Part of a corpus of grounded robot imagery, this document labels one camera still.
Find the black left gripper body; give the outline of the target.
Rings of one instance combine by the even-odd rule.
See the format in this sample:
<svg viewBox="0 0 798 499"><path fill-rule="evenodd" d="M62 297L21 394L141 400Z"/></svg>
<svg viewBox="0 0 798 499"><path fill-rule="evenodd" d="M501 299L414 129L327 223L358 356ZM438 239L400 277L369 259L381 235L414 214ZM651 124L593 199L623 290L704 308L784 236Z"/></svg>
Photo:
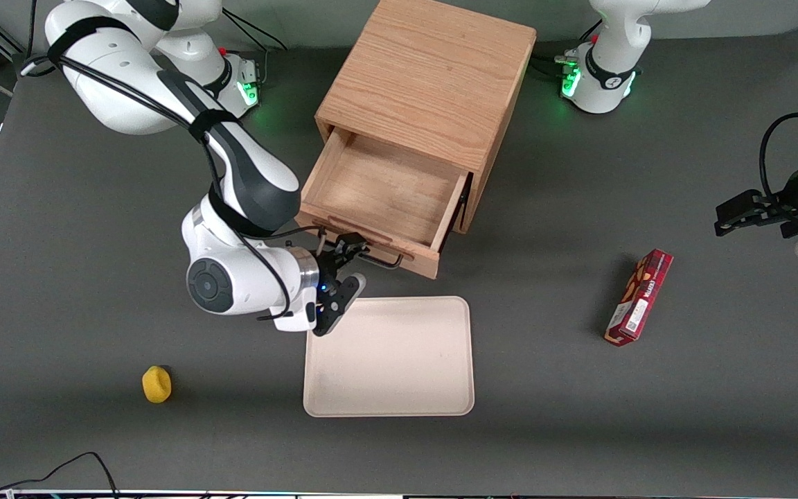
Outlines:
<svg viewBox="0 0 798 499"><path fill-rule="evenodd" d="M773 191L768 184L768 174L763 160L763 190L770 200L770 215L773 221L780 224L780 234L784 239L798 236L798 170L796 170L785 186Z"/></svg>

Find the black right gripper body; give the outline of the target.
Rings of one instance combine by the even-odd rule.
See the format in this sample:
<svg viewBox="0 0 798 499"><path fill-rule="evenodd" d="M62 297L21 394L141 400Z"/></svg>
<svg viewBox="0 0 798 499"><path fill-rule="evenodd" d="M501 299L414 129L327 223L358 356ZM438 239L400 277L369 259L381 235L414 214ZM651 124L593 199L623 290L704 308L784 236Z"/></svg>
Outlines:
<svg viewBox="0 0 798 499"><path fill-rule="evenodd" d="M319 265L317 320L319 323L337 323L344 312L344 291L338 279L339 263L333 256L333 250L324 250L316 260Z"/></svg>

